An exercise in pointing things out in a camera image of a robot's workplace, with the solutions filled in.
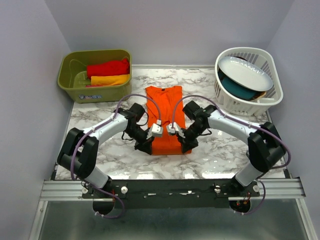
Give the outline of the orange t shirt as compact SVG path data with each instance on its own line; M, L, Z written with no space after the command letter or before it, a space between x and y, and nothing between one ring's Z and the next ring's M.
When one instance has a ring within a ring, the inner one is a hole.
M176 85L169 88L159 88L149 86L145 89L146 96L153 101L146 103L148 114L148 127L157 122L159 118L158 110L161 113L161 123L163 127L162 137L156 137L152 142L153 155L181 155L182 147L176 136L171 136L167 132L167 125L171 123L172 114L176 103L183 97L183 87Z

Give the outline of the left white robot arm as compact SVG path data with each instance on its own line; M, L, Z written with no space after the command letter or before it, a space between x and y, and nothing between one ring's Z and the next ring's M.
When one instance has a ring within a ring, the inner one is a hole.
M111 178L96 166L98 148L114 135L124 132L135 140L135 150L150 155L152 153L152 142L154 138L147 138L148 130L143 130L141 126L138 125L144 113L145 109L142 105L134 103L130 109L119 108L115 119L113 119L114 115L111 115L104 121L106 125L101 128L98 128L98 124L96 124L93 127L95 131L88 136L86 136L86 133L90 132L90 128L84 130L75 127L72 128L67 133L63 142L57 157L57 164L70 170L76 145L82 137L85 137L81 143L83 145L82 151L76 152L73 173L81 180L94 185L93 191L99 197L107 197L111 191L111 185L108 183Z

